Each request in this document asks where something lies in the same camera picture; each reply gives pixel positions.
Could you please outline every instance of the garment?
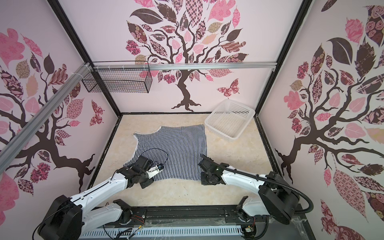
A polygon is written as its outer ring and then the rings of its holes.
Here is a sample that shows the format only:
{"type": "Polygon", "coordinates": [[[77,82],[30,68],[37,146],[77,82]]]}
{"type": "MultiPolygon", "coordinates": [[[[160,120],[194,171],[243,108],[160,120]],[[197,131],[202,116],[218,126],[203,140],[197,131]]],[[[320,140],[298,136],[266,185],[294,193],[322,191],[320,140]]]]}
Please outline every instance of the garment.
{"type": "Polygon", "coordinates": [[[169,178],[200,181],[202,170],[197,164],[202,159],[200,154],[207,154],[203,124],[187,127],[161,126],[150,134],[136,132],[134,137],[137,139],[135,152],[124,166],[135,162],[140,155],[143,155],[155,163],[164,164],[164,170],[154,176],[155,181],[169,178]]]}

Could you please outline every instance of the tree mural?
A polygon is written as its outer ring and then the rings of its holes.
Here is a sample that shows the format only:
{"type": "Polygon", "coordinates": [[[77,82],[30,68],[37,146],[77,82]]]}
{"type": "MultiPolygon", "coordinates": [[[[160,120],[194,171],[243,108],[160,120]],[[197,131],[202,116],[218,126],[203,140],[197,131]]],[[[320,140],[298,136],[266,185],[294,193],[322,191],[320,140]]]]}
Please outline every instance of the tree mural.
{"type": "Polygon", "coordinates": [[[347,19],[345,30],[349,41],[341,37],[329,39],[332,54],[326,54],[320,45],[310,64],[304,62],[298,67],[298,80],[290,85],[292,91],[284,97],[292,110],[288,119],[292,121],[295,139],[288,155],[277,149],[276,152],[283,161],[283,174],[286,169],[293,183],[291,165],[298,151],[309,146],[308,154],[314,154],[315,164],[324,160],[326,184],[330,185],[333,179],[340,196],[365,218],[366,196],[384,221],[384,195],[375,192],[384,192],[384,187],[372,178],[381,174],[384,168],[369,163],[369,158],[362,161],[353,155],[366,152],[384,158],[382,152],[367,145],[371,142],[367,141],[369,138],[384,144],[384,129],[375,126],[384,123],[384,108],[376,107],[384,101],[384,7],[366,6],[366,9],[365,28],[362,21],[347,19]],[[334,60],[340,67],[333,67],[334,60]],[[335,168],[329,164],[332,160],[335,168]],[[350,174],[365,176],[351,177],[341,170],[343,167],[350,174]]]}
{"type": "MultiPolygon", "coordinates": [[[[49,54],[43,58],[43,53],[35,42],[24,36],[23,39],[31,51],[31,57],[16,65],[15,73],[18,79],[15,74],[11,74],[10,70],[0,66],[1,79],[6,88],[4,90],[8,91],[8,93],[0,93],[0,115],[8,119],[8,121],[0,121],[0,134],[9,133],[8,131],[12,133],[9,139],[0,137],[0,142],[6,145],[39,111],[40,107],[48,102],[48,95],[57,92],[54,85],[64,84],[68,78],[65,64],[62,64],[62,68],[55,70],[49,54]],[[39,82],[44,86],[41,91],[39,91],[39,82]]],[[[18,42],[18,33],[14,29],[8,29],[8,36],[0,33],[0,57],[5,62],[6,67],[12,60],[23,59],[24,56],[21,53],[24,49],[25,46],[18,42]]],[[[22,159],[22,162],[7,168],[7,170],[19,168],[14,179],[18,178],[18,187],[24,192],[33,195],[33,185],[46,180],[52,167],[75,168],[79,176],[79,192],[83,185],[84,175],[92,173],[94,167],[91,170],[87,167],[92,162],[94,154],[85,161],[59,154],[59,148],[65,146],[63,139],[70,137],[64,129],[76,127],[80,123],[76,120],[82,111],[84,100],[76,98],[80,93],[80,87],[81,85],[77,84],[64,102],[36,132],[38,142],[33,144],[29,142],[16,156],[16,160],[22,159]]],[[[97,117],[95,115],[90,124],[101,123],[100,115],[103,114],[103,110],[97,105],[94,106],[93,101],[92,107],[97,117]]]]}
{"type": "MultiPolygon", "coordinates": [[[[235,6],[235,0],[185,0],[185,11],[181,11],[184,6],[183,0],[135,0],[143,7],[132,12],[132,16],[140,18],[145,24],[134,24],[129,21],[128,28],[132,37],[136,40],[128,40],[126,49],[133,55],[137,55],[136,64],[140,61],[148,61],[150,64],[167,63],[212,63],[212,62],[242,62],[248,54],[237,53],[246,42],[235,42],[241,29],[236,28],[240,21],[240,12],[237,8],[231,13],[235,6]],[[156,7],[158,12],[149,8],[156,7]],[[206,28],[205,19],[202,15],[205,9],[210,9],[210,19],[216,19],[206,28]],[[144,56],[141,53],[145,50],[149,54],[144,56]]],[[[220,78],[231,73],[229,69],[211,69],[204,73],[199,69],[192,70],[172,70],[172,71],[152,71],[152,76],[157,76],[159,82],[164,80],[168,84],[176,83],[183,94],[183,100],[174,108],[184,106],[186,110],[193,112],[190,106],[201,106],[191,99],[191,95],[185,84],[186,80],[198,80],[204,76],[208,81],[213,81],[213,77],[220,78]]],[[[237,85],[230,88],[217,89],[229,97],[238,92],[237,85]]]]}

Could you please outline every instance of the pink wall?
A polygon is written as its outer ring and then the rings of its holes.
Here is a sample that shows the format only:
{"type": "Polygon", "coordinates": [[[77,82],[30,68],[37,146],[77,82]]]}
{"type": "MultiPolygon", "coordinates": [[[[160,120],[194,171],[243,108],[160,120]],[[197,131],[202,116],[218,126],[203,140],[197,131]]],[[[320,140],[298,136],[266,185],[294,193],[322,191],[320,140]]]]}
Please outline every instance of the pink wall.
{"type": "Polygon", "coordinates": [[[315,1],[260,114],[316,239],[383,239],[383,18],[380,0],[315,1]]]}
{"type": "MultiPolygon", "coordinates": [[[[212,62],[276,61],[300,3],[301,0],[61,1],[93,61],[148,60],[151,64],[204,63],[214,57],[212,62]],[[193,4],[196,14],[190,10],[193,4]],[[180,27],[186,22],[190,23],[190,31],[180,27]]],[[[200,70],[193,72],[199,79],[191,81],[190,73],[182,72],[179,79],[176,70],[160,72],[165,77],[162,79],[158,71],[152,71],[149,94],[112,96],[122,112],[212,111],[227,97],[255,108],[269,73],[270,69],[231,69],[219,77],[200,70]],[[238,92],[230,89],[236,79],[238,92]],[[218,89],[231,96],[224,96],[218,89]]]]}
{"type": "MultiPolygon", "coordinates": [[[[83,61],[45,0],[5,1],[0,7],[4,148],[83,61]]],[[[56,197],[87,187],[115,122],[101,93],[90,94],[82,84],[71,92],[0,174],[2,239],[30,238],[56,197]]]]}

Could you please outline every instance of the white plastic basket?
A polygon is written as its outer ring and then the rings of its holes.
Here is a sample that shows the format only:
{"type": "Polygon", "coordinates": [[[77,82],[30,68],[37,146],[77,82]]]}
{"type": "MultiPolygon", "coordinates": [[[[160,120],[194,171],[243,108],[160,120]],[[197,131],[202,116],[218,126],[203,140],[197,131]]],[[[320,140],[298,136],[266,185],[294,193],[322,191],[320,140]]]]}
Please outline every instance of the white plastic basket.
{"type": "Polygon", "coordinates": [[[233,142],[240,137],[254,115],[255,110],[226,99],[207,117],[204,124],[219,137],[233,142]]]}

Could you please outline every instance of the butterfly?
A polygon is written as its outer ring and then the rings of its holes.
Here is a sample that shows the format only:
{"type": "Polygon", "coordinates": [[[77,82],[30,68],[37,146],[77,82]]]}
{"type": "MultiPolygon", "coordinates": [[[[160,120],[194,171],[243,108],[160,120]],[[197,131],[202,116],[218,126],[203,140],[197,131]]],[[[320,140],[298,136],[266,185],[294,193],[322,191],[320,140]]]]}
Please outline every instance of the butterfly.
{"type": "Polygon", "coordinates": [[[237,85],[239,85],[239,79],[235,79],[232,83],[231,83],[231,86],[229,88],[218,88],[217,90],[221,93],[224,93],[224,96],[228,97],[235,93],[238,93],[239,92],[239,88],[237,85]]]}
{"type": "Polygon", "coordinates": [[[103,119],[101,117],[101,115],[103,114],[103,110],[101,107],[98,107],[97,104],[92,100],[92,108],[93,108],[93,111],[95,112],[95,115],[92,117],[90,123],[89,123],[89,126],[92,126],[92,125],[95,125],[96,123],[97,124],[100,124],[103,122],[103,119]]]}

